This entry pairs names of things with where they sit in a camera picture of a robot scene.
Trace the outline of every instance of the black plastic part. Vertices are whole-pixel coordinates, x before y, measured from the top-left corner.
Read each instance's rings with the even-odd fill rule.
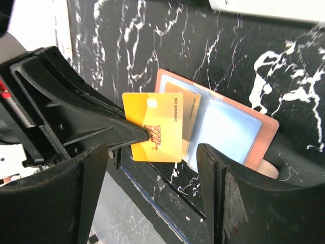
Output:
[[[322,244],[325,179],[295,186],[261,175],[207,144],[197,150],[211,244]]]
[[[12,132],[12,130],[7,126],[7,124],[0,117],[0,145],[13,145],[18,144],[19,140]]]
[[[279,181],[288,184],[311,187],[324,184],[324,156],[314,157],[314,161],[297,152],[295,142],[289,141],[278,131],[264,158],[279,170]]]
[[[86,244],[107,161],[101,144],[1,187],[1,242]]]
[[[26,166],[68,160],[100,143],[110,150],[148,140],[145,129],[72,69],[56,47],[40,49],[0,67],[27,127],[4,99],[2,120],[27,152]]]
[[[96,235],[92,235],[89,239],[88,239],[88,244],[98,244],[100,240],[98,239],[98,237]]]
[[[120,167],[121,160],[122,160],[122,148],[119,148],[115,151],[112,152],[112,161],[113,164],[115,165],[116,169]]]
[[[13,5],[14,0],[0,2],[0,37],[7,32]]]

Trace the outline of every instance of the red object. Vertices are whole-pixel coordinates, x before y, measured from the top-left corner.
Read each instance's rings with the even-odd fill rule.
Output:
[[[12,95],[10,94],[10,92],[8,91],[8,89],[6,88],[6,86],[4,85],[1,79],[0,79],[0,95],[2,98],[12,97]]]

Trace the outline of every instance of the white marble veining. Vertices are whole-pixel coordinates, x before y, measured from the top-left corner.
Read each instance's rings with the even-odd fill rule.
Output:
[[[143,191],[139,188],[139,186],[134,182],[133,179],[131,179],[128,175],[127,177],[132,181],[133,185],[138,189],[138,191],[142,194],[143,198],[145,198],[147,201],[149,201],[149,199],[147,198],[147,196],[144,195]],[[185,244],[187,244],[187,241],[183,239],[183,237],[179,234],[178,231],[175,230],[175,228],[173,228],[173,226],[169,223],[169,221],[166,219],[166,217],[164,215],[161,214],[160,210],[155,206],[152,205],[156,214],[159,215],[163,221],[168,225],[168,227],[175,233],[175,235]]]
[[[75,0],[77,38],[72,65],[82,75],[85,67],[83,66],[84,57],[80,54],[80,44],[86,34],[81,29],[83,20],[79,1]],[[209,14],[199,10],[191,11],[189,7],[182,4],[166,4],[161,9],[164,12],[159,16],[159,21],[156,21],[152,15],[151,18],[148,17],[152,5],[152,2],[144,0],[121,0],[119,4],[116,4],[114,0],[98,0],[95,3],[93,10],[94,31],[91,43],[91,52],[93,53],[91,62],[94,64],[94,68],[91,68],[91,82],[95,89],[100,89],[105,85],[109,86],[114,93],[114,97],[110,99],[121,105],[120,95],[122,92],[143,92],[147,91],[146,88],[153,87],[157,70],[169,61],[164,52],[170,52],[170,60],[173,61],[176,51],[177,58],[183,62],[180,65],[185,69],[189,67],[189,60],[196,60],[196,66],[191,68],[188,77],[195,82],[202,82],[202,77],[206,74],[206,84],[212,90],[218,92],[221,87],[231,89],[234,80],[235,82],[245,80],[245,83],[241,83],[241,85],[244,90],[249,87],[247,101],[252,108],[261,113],[276,118],[286,104],[294,105],[296,102],[312,104],[312,106],[308,106],[311,109],[307,113],[314,117],[309,126],[315,127],[317,141],[306,141],[306,150],[313,149],[319,153],[323,152],[325,146],[322,130],[323,114],[319,112],[321,97],[316,89],[325,81],[325,48],[320,42],[324,40],[322,38],[323,31],[320,28],[315,27],[295,38],[279,43],[277,46],[282,45],[281,51],[272,50],[267,45],[253,47],[251,52],[254,52],[254,55],[252,55],[252,53],[245,52],[243,43],[247,43],[246,40],[250,34],[253,31],[256,33],[256,30],[259,31],[262,28],[261,25],[247,24],[241,15],[234,19],[232,25],[225,25],[225,20],[215,13],[213,22],[205,22],[213,26],[215,32],[200,38],[200,42],[194,46],[198,29],[210,26],[195,25],[192,19],[200,18],[205,21],[211,17]],[[116,47],[112,50],[108,50],[109,46],[105,45],[102,34],[105,28],[110,28],[109,21],[101,17],[101,11],[109,9],[110,6],[114,6],[117,11],[120,11],[120,19],[109,19],[109,21],[118,21],[119,23],[116,36],[106,37],[112,38],[116,42]],[[176,50],[164,49],[162,51],[164,41],[169,37],[174,38],[173,41],[177,48],[175,48]],[[145,43],[145,52],[141,49],[143,43]],[[308,69],[310,64],[306,63],[304,57],[304,53],[311,49],[317,49],[317,55],[322,60],[317,63],[317,69],[311,69],[312,73]],[[113,59],[114,66],[109,67],[111,69],[109,75],[105,73],[107,72],[105,69],[108,68],[105,67],[105,63],[108,59]],[[219,79],[215,78],[216,67],[223,68],[223,70],[217,70],[223,72]],[[239,69],[241,72],[243,69],[250,70],[255,77],[240,77]],[[286,75],[286,80],[278,78],[279,74],[281,74],[279,77]],[[290,83],[288,90],[279,89],[283,82]],[[275,109],[274,107],[270,108],[265,102],[268,97],[273,96],[276,96]],[[185,196],[198,197],[200,195],[198,176],[191,177],[186,183],[179,183],[183,181],[179,180],[184,171],[183,167],[183,164],[175,164],[168,180]]]

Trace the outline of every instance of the card holder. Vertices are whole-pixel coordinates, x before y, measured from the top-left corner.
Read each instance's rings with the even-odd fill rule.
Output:
[[[204,115],[197,118],[199,129],[194,130],[191,136],[188,166],[198,171],[197,147],[200,143],[209,144],[230,159],[244,164],[262,122],[218,98],[210,98],[200,109]]]
[[[193,126],[197,117],[201,95],[193,93],[187,89],[167,82],[165,86],[166,93],[182,93],[183,94],[183,140],[182,140],[182,155],[185,156],[189,141],[191,138]]]
[[[197,117],[195,120],[195,123],[193,125],[192,129],[192,135],[191,139],[187,148],[187,154],[183,158],[184,161],[186,161],[194,171],[197,172],[197,164],[196,164],[196,158],[192,155],[196,154],[197,151],[197,143],[193,143],[198,137],[198,131],[201,131],[201,125],[204,122],[204,116],[210,116],[209,114],[213,114],[213,112],[209,112],[209,114],[206,113],[206,110],[208,108],[208,104],[215,103],[215,105],[218,104],[218,106],[222,105],[222,108],[224,107],[232,107],[232,108],[237,108],[238,110],[233,110],[233,111],[240,111],[239,114],[245,115],[244,117],[251,117],[254,118],[254,120],[251,120],[252,122],[252,127],[255,129],[255,131],[250,131],[251,137],[247,139],[247,137],[244,136],[244,138],[247,139],[247,147],[250,149],[248,150],[248,153],[243,153],[244,151],[247,151],[247,148],[242,147],[241,148],[241,156],[239,157],[238,154],[235,152],[236,148],[233,148],[232,151],[228,153],[228,157],[232,158],[237,157],[235,161],[244,164],[245,166],[253,169],[253,170],[258,170],[259,166],[261,164],[261,161],[269,148],[278,128],[279,128],[279,122],[271,117],[268,117],[265,114],[262,114],[252,108],[249,108],[241,103],[238,103],[230,98],[227,98],[221,94],[218,94],[204,86],[201,86],[199,84],[196,84],[190,80],[187,80],[183,77],[180,77],[176,74],[173,74],[171,72],[168,72],[166,70],[159,69],[158,74],[157,74],[157,82],[156,82],[156,88],[155,92],[158,93],[163,93],[165,92],[166,89],[166,84],[167,83],[173,83],[183,89],[186,89],[188,91],[191,91],[196,94],[201,95],[201,100],[200,104],[198,106],[198,111],[197,111]],[[215,123],[218,123],[217,119],[214,119],[213,117],[209,117],[207,120],[213,120]],[[256,134],[256,128],[258,128],[258,124],[260,124],[260,127],[258,129],[258,132]],[[218,135],[213,128],[210,130],[210,137],[214,138],[215,140],[222,141],[218,138]]]

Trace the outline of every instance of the screw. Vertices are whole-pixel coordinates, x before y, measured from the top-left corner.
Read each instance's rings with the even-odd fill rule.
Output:
[[[114,153],[112,151],[108,151],[108,156],[112,159],[114,158]]]

